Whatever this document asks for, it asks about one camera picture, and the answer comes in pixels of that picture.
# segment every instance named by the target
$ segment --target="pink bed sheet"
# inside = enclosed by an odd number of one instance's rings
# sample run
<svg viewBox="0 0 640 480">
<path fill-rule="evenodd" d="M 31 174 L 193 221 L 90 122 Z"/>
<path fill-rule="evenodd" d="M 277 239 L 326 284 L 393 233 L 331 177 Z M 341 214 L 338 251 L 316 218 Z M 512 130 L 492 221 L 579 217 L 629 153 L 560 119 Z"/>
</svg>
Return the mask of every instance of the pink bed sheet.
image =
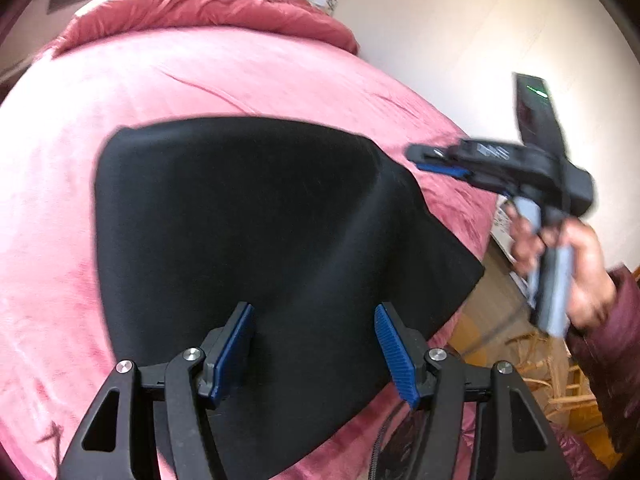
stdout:
<svg viewBox="0 0 640 480">
<path fill-rule="evenodd" d="M 306 0 L 93 0 L 76 12 L 46 52 L 56 57 L 121 32 L 206 25 L 277 32 L 358 53 L 349 28 Z"/>
<path fill-rule="evenodd" d="M 416 171 L 409 142 L 464 133 L 346 50 L 235 27 L 129 32 L 51 59 L 0 107 L 0 443 L 25 478 L 51 480 L 114 365 L 94 262 L 92 181 L 120 126 L 206 115 L 328 124 L 374 140 L 415 175 L 431 211 L 478 257 L 495 197 Z M 441 345 L 451 319 L 434 337 Z M 278 475 L 354 479 L 398 401 L 386 387 L 331 439 Z M 163 478 L 172 473 L 162 466 Z"/>
</svg>

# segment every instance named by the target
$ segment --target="black fabric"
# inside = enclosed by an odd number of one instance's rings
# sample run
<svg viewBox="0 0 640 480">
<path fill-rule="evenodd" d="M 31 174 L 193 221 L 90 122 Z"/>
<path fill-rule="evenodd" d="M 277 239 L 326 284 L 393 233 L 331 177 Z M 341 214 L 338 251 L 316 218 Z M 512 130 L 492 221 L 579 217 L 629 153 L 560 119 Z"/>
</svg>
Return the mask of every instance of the black fabric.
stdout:
<svg viewBox="0 0 640 480">
<path fill-rule="evenodd" d="M 373 142 L 295 121 L 121 130 L 98 163 L 95 215 L 117 359 L 168 361 L 254 305 L 244 385 L 209 417 L 230 480 L 283 471 L 387 384 L 377 304 L 429 338 L 483 272 Z"/>
</svg>

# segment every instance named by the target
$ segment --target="puffer jacket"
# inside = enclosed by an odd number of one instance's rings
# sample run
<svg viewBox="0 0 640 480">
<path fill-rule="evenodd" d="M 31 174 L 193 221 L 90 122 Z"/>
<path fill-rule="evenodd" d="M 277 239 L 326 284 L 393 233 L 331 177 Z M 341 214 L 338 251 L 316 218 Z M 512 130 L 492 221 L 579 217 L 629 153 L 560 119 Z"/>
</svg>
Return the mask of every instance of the puffer jacket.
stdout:
<svg viewBox="0 0 640 480">
<path fill-rule="evenodd" d="M 566 342 L 589 379 L 614 449 L 623 452 L 640 431 L 640 288 L 626 267 L 609 275 L 618 290 L 609 319 L 587 335 L 571 330 Z M 607 478 L 607 468 L 584 441 L 554 431 L 574 480 Z"/>
</svg>

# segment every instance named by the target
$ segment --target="metal screw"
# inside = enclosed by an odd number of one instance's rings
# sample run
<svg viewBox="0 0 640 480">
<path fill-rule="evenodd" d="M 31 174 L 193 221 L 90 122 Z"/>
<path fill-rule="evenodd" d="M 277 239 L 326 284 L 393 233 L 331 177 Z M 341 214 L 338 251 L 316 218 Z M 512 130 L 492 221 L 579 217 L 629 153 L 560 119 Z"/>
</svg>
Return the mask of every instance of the metal screw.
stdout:
<svg viewBox="0 0 640 480">
<path fill-rule="evenodd" d="M 447 352 L 442 348 L 432 348 L 429 350 L 429 357 L 433 361 L 444 361 L 447 358 Z"/>
<path fill-rule="evenodd" d="M 513 365 L 508 361 L 500 361 L 495 367 L 501 374 L 508 375 L 513 372 Z"/>
<path fill-rule="evenodd" d="M 182 352 L 182 357 L 187 361 L 195 361 L 199 359 L 202 355 L 202 350 L 199 348 L 187 348 L 184 352 Z"/>
<path fill-rule="evenodd" d="M 116 371 L 119 374 L 126 374 L 132 368 L 133 368 L 133 363 L 129 360 L 120 361 L 118 364 L 116 364 Z"/>
</svg>

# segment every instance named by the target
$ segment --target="white wall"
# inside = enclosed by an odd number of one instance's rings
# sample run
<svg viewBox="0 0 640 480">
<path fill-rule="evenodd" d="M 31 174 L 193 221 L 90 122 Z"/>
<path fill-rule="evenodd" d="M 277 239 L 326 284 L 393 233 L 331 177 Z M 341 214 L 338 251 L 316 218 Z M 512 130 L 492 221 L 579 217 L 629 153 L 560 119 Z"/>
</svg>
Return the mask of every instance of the white wall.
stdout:
<svg viewBox="0 0 640 480">
<path fill-rule="evenodd" d="M 511 73 L 546 78 L 609 265 L 640 265 L 640 64 L 598 0 L 338 0 L 362 57 L 469 135 L 516 140 Z"/>
<path fill-rule="evenodd" d="M 57 37 L 85 3 L 79 2 L 47 14 L 49 0 L 32 0 L 0 45 L 0 72 Z"/>
</svg>

